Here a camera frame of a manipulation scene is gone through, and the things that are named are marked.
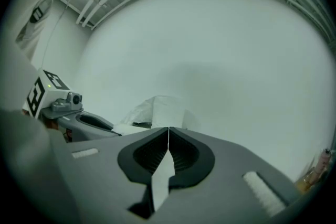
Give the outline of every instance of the cable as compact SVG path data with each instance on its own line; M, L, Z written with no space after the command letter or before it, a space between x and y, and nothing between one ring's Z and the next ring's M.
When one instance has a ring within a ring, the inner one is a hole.
M56 24L55 24L54 28L53 28L53 29L52 29L52 31L51 31L51 34L50 34L50 36L49 36L49 38L48 38L48 43L47 43L46 49L45 49L45 51L44 51L44 54L43 54L41 68L43 68L43 65L44 65L44 60L45 60L45 57L46 57L46 54L47 54L47 50L48 50L48 47L49 47L49 44L50 44L51 38L52 38L52 36L53 36L53 34L54 34L54 31L55 31L55 29L56 29L56 27L57 27L57 25L58 25L59 21L62 19L62 17L63 17L63 14L64 14L64 13L65 13L65 11L67 10L67 8L68 8L68 6L69 6L70 2L71 2L71 0L68 0L68 3L67 3L67 5L66 5L66 7L64 8L64 10L63 10L62 14L59 16L59 18L58 18L58 20L57 20L57 22L56 22Z

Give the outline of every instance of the person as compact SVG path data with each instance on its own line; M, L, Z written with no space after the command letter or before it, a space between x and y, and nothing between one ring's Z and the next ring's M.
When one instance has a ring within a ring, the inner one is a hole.
M12 0L7 8L0 25L0 108L21 109L37 78L30 61L52 1Z

